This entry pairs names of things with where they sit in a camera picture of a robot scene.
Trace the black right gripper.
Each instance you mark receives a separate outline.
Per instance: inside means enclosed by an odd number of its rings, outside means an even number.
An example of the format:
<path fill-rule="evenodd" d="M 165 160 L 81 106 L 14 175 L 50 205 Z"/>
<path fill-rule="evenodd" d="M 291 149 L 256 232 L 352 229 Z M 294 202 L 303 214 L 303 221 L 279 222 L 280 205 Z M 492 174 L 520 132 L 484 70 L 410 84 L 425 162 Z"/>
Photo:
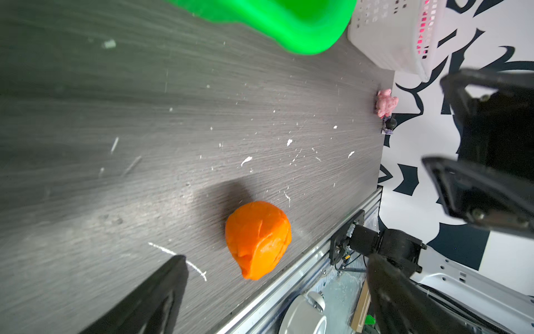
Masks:
<path fill-rule="evenodd" d="M 493 89 L 472 97 L 467 86 Z M 478 228 L 533 238 L 533 74 L 464 69 L 440 81 L 463 125 L 459 160 L 421 162 L 444 212 Z"/>

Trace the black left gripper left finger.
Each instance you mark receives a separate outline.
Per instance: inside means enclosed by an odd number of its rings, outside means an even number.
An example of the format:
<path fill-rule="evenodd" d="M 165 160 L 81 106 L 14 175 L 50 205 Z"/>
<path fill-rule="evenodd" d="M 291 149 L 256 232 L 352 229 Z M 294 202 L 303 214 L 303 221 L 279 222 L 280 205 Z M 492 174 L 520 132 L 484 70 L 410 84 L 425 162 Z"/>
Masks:
<path fill-rule="evenodd" d="M 83 333 L 173 333 L 189 278 L 186 257 L 173 256 Z"/>

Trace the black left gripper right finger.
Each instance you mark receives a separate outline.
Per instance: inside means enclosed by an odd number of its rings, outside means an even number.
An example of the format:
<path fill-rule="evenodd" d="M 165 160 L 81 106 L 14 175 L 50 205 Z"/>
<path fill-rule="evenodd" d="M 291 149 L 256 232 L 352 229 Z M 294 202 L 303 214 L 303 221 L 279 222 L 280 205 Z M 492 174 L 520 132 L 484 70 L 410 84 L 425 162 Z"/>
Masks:
<path fill-rule="evenodd" d="M 381 333 L 476 332 L 451 299 L 413 283 L 377 254 L 369 257 L 367 281 Z"/>

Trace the white perforated plastic basket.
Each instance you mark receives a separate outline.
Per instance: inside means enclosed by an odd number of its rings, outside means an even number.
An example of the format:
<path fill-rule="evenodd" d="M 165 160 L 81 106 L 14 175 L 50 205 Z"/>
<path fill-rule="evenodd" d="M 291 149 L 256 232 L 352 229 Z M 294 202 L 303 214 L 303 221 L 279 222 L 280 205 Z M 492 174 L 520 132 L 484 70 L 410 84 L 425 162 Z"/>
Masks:
<path fill-rule="evenodd" d="M 442 0 L 358 1 L 348 40 L 379 68 L 431 78 Z"/>

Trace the netted orange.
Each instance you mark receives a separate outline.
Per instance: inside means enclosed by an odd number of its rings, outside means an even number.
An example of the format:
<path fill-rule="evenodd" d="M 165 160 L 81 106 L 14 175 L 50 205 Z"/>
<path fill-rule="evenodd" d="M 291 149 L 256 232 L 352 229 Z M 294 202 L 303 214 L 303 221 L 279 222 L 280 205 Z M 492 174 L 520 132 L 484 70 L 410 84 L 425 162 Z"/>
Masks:
<path fill-rule="evenodd" d="M 225 239 L 244 279 L 258 281 L 271 273 L 291 241 L 291 224 L 275 205 L 255 201 L 240 206 L 227 219 Z"/>

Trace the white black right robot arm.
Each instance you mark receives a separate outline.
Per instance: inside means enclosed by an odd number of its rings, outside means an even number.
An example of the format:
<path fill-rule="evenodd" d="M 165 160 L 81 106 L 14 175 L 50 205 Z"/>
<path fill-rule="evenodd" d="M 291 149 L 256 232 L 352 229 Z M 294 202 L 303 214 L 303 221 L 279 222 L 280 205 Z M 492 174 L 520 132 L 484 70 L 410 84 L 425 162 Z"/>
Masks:
<path fill-rule="evenodd" d="M 458 158 L 421 161 L 453 218 L 533 237 L 533 75 L 466 69 L 441 80 L 463 127 Z M 446 258 L 400 230 L 358 225 L 381 333 L 532 333 L 533 298 Z"/>

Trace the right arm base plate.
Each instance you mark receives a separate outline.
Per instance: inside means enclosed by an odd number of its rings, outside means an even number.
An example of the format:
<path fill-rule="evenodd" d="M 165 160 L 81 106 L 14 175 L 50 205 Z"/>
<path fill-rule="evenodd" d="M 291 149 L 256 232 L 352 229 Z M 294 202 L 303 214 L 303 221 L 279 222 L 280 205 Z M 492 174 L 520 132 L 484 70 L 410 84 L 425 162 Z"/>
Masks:
<path fill-rule="evenodd" d="M 346 256 L 350 249 L 351 233 L 356 225 L 364 223 L 364 218 L 365 211 L 357 211 L 331 236 L 329 259 L 332 266 L 338 264 Z"/>

